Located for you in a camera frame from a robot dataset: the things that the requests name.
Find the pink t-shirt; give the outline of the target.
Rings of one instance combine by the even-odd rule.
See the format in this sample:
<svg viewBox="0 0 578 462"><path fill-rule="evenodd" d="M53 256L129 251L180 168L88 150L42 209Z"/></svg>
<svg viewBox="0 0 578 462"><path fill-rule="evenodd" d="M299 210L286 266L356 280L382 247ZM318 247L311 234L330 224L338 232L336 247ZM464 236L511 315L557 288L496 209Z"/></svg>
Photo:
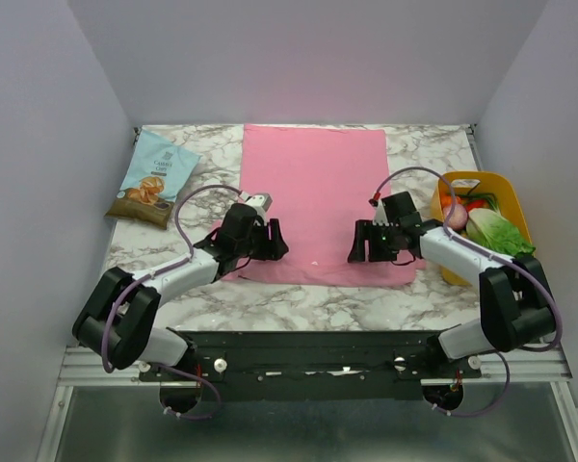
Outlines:
<svg viewBox="0 0 578 462"><path fill-rule="evenodd" d="M244 128L240 188L268 193L288 253L253 260L226 281L393 288L415 279L407 252L401 263L350 264L355 222L370 219L368 200L388 175L382 129Z"/></svg>

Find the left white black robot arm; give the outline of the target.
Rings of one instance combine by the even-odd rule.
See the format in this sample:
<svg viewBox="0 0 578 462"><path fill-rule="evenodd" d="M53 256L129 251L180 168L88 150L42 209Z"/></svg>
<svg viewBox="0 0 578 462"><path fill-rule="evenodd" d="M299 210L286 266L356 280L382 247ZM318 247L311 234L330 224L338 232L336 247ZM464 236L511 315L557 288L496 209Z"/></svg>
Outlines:
<svg viewBox="0 0 578 462"><path fill-rule="evenodd" d="M234 203L221 225L194 244L189 259L134 273L106 270L72 327L75 339L123 370L137 361L161 364L174 380L195 365L193 344L169 329L153 326L166 303L210 285L240 268L241 262L278 261L287 252L279 220L267 218L272 198L259 193Z"/></svg>

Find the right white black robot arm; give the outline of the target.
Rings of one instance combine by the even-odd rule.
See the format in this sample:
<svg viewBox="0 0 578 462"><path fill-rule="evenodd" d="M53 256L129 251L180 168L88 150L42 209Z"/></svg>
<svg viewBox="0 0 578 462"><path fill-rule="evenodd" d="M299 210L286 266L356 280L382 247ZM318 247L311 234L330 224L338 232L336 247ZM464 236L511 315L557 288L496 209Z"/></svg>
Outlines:
<svg viewBox="0 0 578 462"><path fill-rule="evenodd" d="M509 352L547 335L560 337L561 317L536 258L492 252L440 220L422 219L408 192L376 196L370 203L375 215L355 222L349 263L395 263L406 251L450 269L478 292L478 318L427 341L421 359L430 374L446 376L469 356Z"/></svg>

